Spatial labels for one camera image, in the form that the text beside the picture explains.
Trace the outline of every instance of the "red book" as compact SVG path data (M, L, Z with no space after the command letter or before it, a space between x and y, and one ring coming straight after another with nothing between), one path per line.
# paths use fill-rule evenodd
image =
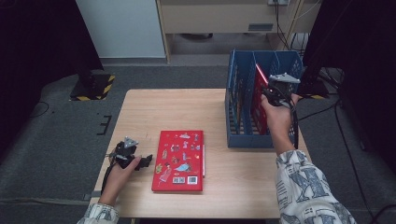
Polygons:
M161 131L152 191L202 191L204 132Z
M262 107L262 87L268 87L268 79L260 66L256 64L254 92L251 102L251 115L260 134L267 134L267 117Z

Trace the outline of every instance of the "sleeve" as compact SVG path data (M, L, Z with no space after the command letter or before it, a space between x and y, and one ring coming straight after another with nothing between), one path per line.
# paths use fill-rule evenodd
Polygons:
M78 224L113 224L119 221L119 213L109 205L94 203L90 204L84 217Z
M325 175L301 150L276 159L276 194L281 223L356 224L330 191Z

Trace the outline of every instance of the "white wall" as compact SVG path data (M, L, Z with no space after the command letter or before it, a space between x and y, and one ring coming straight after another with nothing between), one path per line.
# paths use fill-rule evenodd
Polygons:
M155 0L77 0L100 58L165 58Z

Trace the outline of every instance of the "blue plastic crate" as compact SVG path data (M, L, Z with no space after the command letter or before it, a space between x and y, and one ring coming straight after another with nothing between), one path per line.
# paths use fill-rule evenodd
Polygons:
M267 76L286 72L300 78L303 68L297 51L233 50L231 52L224 101L228 147L273 147L271 135L259 134L250 114L256 63ZM293 85L292 88L292 92L297 92L298 84ZM294 141L293 130L290 131L290 140Z

